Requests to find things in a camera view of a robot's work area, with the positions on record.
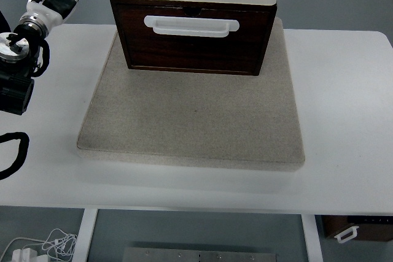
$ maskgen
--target wooden drawer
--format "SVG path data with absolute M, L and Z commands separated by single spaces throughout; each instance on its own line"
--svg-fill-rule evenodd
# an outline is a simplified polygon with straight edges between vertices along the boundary
M 267 48 L 276 5 L 206 2 L 111 0 L 130 69 L 258 75 Z M 157 34 L 146 16 L 236 20 L 227 37 Z

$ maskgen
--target wooden box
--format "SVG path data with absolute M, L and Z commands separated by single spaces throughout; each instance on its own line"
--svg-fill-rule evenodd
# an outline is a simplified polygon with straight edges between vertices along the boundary
M 241 75 L 259 75 L 277 8 L 166 0 L 111 5 L 130 69 Z M 225 37 L 158 34 L 145 24 L 146 16 L 236 20 L 238 29 Z
M 334 238 L 344 230 L 358 226 L 357 236 L 359 241 L 393 240 L 393 217 L 389 216 L 322 216 L 325 237 Z

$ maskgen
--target white plastic handle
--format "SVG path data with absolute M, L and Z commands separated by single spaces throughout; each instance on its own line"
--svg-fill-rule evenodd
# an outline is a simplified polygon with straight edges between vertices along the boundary
M 337 239 L 339 244 L 344 244 L 347 241 L 350 241 L 351 239 L 354 239 L 357 237 L 357 229 L 358 226 L 352 226 L 346 230 L 344 230 L 342 233 L 337 234 L 334 238 Z M 352 234 L 345 239 L 342 239 L 343 236 L 347 235 L 348 233 L 352 232 Z
M 156 15 L 146 16 L 144 23 L 157 34 L 198 37 L 227 37 L 229 32 L 237 31 L 240 27 L 236 20 Z

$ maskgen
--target metal plate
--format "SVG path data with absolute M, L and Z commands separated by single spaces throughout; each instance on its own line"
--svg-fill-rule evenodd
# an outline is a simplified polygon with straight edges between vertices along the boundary
M 276 262 L 276 254 L 126 248 L 123 262 Z
M 14 33 L 1 33 L 0 34 L 0 59 L 9 63 L 16 63 L 17 61 L 25 58 L 29 53 L 29 43 L 23 38 L 16 42 L 13 47 L 9 46 L 10 40 L 7 39 Z

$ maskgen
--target white charging cable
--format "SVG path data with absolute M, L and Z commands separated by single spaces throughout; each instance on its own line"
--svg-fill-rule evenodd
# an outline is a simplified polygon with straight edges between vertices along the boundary
M 54 240 L 50 240 L 51 236 L 54 232 L 59 231 L 62 235 L 62 237 Z M 59 228 L 55 228 L 52 230 L 48 236 L 48 238 L 45 241 L 42 241 L 40 239 L 30 239 L 28 237 L 16 237 L 6 247 L 4 250 L 3 254 L 0 257 L 0 262 L 4 258 L 4 255 L 6 254 L 6 251 L 10 247 L 10 245 L 17 241 L 17 240 L 26 240 L 26 241 L 33 241 L 33 242 L 38 242 L 37 244 L 28 244 L 25 245 L 21 250 L 23 251 L 25 248 L 34 246 L 34 245 L 41 245 L 41 249 L 47 253 L 47 255 L 55 260 L 55 261 L 64 261 L 64 262 L 70 262 L 72 259 L 72 256 L 75 251 L 75 245 L 76 245 L 76 240 L 78 236 L 76 234 L 68 234 L 62 231 Z

